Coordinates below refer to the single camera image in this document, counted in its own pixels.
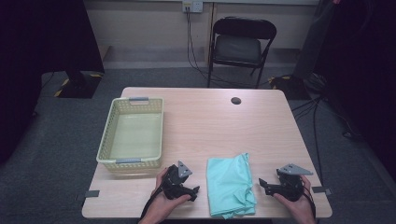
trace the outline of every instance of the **chair seat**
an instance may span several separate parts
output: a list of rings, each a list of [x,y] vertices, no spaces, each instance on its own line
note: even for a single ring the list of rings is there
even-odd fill
[[[262,62],[262,47],[258,39],[248,37],[219,35],[216,40],[216,63],[233,64],[246,63],[260,66]]]

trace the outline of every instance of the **light wood tabletop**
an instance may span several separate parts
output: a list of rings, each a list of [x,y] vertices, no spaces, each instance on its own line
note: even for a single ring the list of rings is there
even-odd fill
[[[169,218],[211,218],[206,187],[209,158],[233,158],[249,154],[256,214],[244,218],[290,217],[286,208],[265,195],[259,178],[279,184],[276,169],[294,163],[314,174],[307,178],[320,186],[317,172],[306,150],[289,104],[282,91],[183,88],[126,88],[122,97],[162,97],[163,164],[144,175],[110,173],[98,164],[82,214],[87,218],[140,217],[155,187],[155,175],[177,161],[193,174],[186,188],[200,186],[195,202],[176,208]],[[232,103],[238,97],[240,105]],[[329,217],[332,209],[325,193],[313,193],[317,217]]]

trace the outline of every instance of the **folded cloth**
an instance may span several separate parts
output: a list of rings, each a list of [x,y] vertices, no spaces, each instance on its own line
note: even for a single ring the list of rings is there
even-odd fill
[[[206,178],[210,216],[227,219],[256,212],[247,153],[232,159],[209,159]]]

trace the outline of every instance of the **plastic basket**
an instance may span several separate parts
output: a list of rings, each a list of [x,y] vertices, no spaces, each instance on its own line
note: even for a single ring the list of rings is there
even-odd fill
[[[162,98],[117,98],[111,103],[96,160],[110,172],[161,166]]]

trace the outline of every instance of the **human hand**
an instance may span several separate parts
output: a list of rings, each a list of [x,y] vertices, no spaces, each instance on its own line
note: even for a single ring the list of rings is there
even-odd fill
[[[309,190],[311,189],[311,182],[309,182],[309,180],[304,175],[300,175],[300,177],[303,180],[304,193],[306,195],[310,195]],[[276,198],[280,203],[289,209],[291,215],[299,224],[315,223],[311,203],[304,195],[302,195],[296,202],[291,202],[277,193],[274,194],[274,198]]]
[[[167,170],[168,168],[166,167],[159,174],[157,174],[155,190],[163,182],[163,177],[166,175]],[[139,224],[156,224],[162,222],[177,206],[188,201],[190,198],[191,196],[186,194],[174,200],[169,200],[166,198],[165,194],[161,192],[157,197],[155,197],[154,201],[149,206],[147,213],[139,221]]]

